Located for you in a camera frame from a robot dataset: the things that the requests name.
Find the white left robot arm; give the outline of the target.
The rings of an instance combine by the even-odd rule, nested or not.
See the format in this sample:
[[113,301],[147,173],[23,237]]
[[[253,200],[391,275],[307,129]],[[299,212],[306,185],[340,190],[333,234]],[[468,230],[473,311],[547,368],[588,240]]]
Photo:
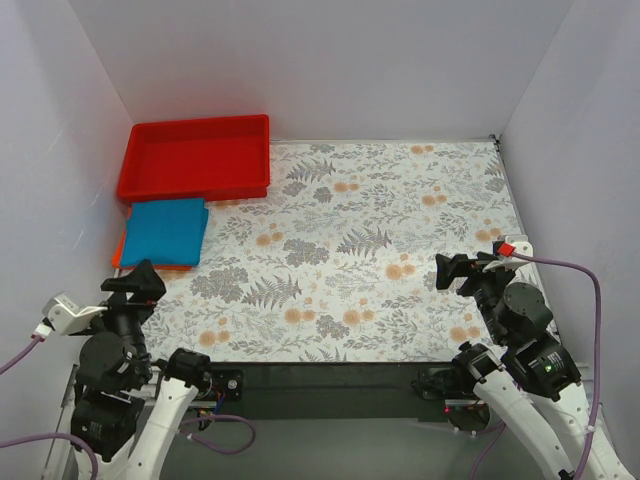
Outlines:
[[143,324],[166,287],[144,260],[105,280],[104,312],[80,350],[70,430],[81,479],[156,479],[193,400],[213,386],[208,356],[179,348],[152,360]]

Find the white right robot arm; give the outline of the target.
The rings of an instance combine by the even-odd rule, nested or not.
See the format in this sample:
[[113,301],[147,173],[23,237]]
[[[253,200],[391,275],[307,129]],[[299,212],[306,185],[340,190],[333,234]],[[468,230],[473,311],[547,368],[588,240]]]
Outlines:
[[598,419],[600,387],[588,394],[565,347],[548,331],[553,320],[543,293],[518,282],[531,247],[501,242],[493,253],[435,257],[436,287],[475,301],[502,356],[466,342],[452,361],[454,389],[497,413],[546,479],[630,479]]

